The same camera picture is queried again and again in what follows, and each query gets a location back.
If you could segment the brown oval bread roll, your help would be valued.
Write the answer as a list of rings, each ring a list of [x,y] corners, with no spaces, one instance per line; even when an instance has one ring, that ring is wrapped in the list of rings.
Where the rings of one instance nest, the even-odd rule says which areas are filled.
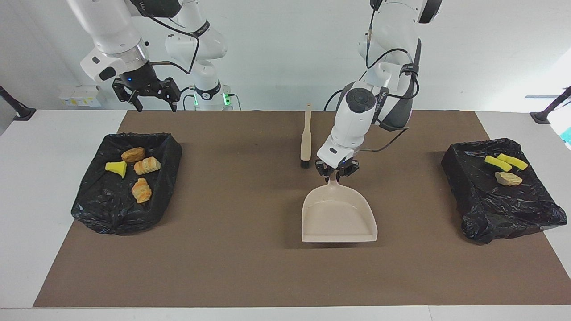
[[[126,163],[136,163],[145,159],[145,148],[131,148],[121,154],[122,161]]]

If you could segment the pale croissant half piece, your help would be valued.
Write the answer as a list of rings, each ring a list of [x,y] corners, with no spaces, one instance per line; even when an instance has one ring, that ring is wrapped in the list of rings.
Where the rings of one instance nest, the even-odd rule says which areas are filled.
[[[161,163],[154,156],[142,159],[134,164],[134,171],[137,175],[145,175],[160,169]]]
[[[135,198],[137,204],[145,203],[151,199],[152,190],[144,177],[137,179],[133,187],[131,188],[131,193]]]

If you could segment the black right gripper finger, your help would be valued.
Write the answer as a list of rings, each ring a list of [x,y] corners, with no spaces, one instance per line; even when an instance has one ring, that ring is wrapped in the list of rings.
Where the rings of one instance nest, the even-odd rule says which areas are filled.
[[[172,77],[161,82],[161,99],[169,104],[172,112],[177,112],[177,103],[180,101],[180,89]]]
[[[116,94],[116,97],[123,103],[129,103],[134,106],[137,112],[143,111],[143,105],[139,100],[139,93],[137,90],[130,90],[126,86],[126,83],[120,79],[115,78],[112,82],[112,89]]]

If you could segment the small yellow sponge piece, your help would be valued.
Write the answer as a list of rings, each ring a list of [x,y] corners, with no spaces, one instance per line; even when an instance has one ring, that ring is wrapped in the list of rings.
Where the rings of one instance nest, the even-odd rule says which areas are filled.
[[[111,173],[116,173],[124,179],[127,172],[127,163],[125,161],[122,162],[108,162],[105,165],[105,170]]]

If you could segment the bin with black bag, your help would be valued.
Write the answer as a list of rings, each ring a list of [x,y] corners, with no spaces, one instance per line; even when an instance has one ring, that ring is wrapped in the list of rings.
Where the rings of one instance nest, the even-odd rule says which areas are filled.
[[[501,154],[528,162],[522,146],[509,138],[451,144],[441,159],[464,236],[488,244],[566,225],[567,214],[532,166],[512,168],[511,173],[522,179],[520,185],[498,183],[495,173],[501,169],[485,157]]]
[[[127,163],[124,179],[105,170],[108,162],[120,162],[123,152],[145,148],[161,169],[137,175],[134,163]],[[105,136],[78,188],[71,215],[100,234],[128,235],[152,228],[162,219],[174,194],[183,149],[170,133],[121,133]],[[149,201],[137,204],[131,188],[144,177],[151,190]]]

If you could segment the brown table mat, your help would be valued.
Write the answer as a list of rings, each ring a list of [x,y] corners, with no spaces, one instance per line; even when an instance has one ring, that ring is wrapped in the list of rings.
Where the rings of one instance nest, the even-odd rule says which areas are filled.
[[[571,279],[543,233],[488,245],[459,229],[441,158],[486,140],[473,112],[414,111],[385,152],[342,184],[374,213],[378,238],[305,244],[302,203],[324,183],[302,169],[299,111],[127,112],[120,132],[182,145],[161,222],[131,236],[74,222],[35,307],[568,305]]]

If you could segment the beige hand brush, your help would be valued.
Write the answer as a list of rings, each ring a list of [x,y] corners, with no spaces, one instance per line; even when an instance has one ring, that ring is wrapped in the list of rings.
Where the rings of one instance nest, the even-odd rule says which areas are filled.
[[[308,103],[304,113],[304,129],[302,131],[300,148],[300,166],[303,169],[309,168],[312,156],[311,112],[312,104]]]

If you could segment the green and yellow sponge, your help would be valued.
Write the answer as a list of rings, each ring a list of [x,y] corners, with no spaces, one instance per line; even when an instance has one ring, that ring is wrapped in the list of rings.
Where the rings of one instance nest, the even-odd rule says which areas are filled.
[[[529,166],[528,163],[524,162],[523,160],[505,154],[499,154],[497,156],[497,159],[501,160],[502,162],[508,163],[511,166],[514,166],[521,171],[526,170]]]

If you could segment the orange striped toy croissant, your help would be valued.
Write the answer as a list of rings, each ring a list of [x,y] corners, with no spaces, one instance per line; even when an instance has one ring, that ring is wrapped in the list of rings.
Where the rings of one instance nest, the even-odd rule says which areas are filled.
[[[522,184],[521,177],[509,172],[495,172],[494,177],[498,184],[504,186],[514,186]]]

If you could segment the notched yellow sponge piece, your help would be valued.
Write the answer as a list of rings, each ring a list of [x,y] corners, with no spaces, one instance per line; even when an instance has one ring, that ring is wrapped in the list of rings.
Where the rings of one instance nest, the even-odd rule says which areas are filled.
[[[491,155],[485,156],[484,163],[488,167],[493,167],[494,171],[497,172],[510,172],[513,169],[511,164],[504,162],[503,160],[497,159]]]

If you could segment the beige plastic dustpan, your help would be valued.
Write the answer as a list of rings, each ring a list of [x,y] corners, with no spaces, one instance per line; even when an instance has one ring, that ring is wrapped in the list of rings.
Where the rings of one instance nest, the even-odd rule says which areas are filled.
[[[335,176],[304,199],[301,210],[304,243],[369,243],[377,241],[378,233],[365,197],[341,185]]]

